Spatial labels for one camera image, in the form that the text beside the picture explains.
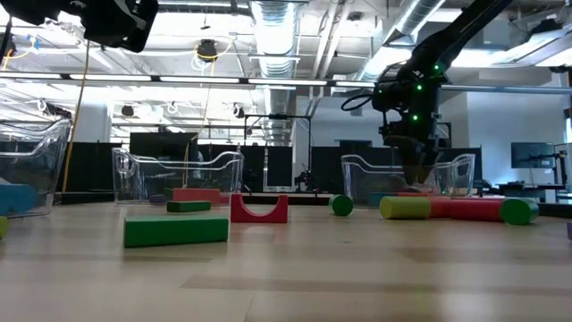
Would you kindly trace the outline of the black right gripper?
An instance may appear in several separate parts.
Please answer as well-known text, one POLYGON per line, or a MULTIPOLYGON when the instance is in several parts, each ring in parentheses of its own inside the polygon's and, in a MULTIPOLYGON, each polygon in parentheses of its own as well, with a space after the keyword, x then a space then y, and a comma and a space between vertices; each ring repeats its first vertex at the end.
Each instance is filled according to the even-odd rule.
POLYGON ((448 140, 437 130, 433 115, 400 113, 398 121, 383 121, 379 133, 385 146, 399 152, 405 180, 409 185, 424 183, 439 162, 448 140))

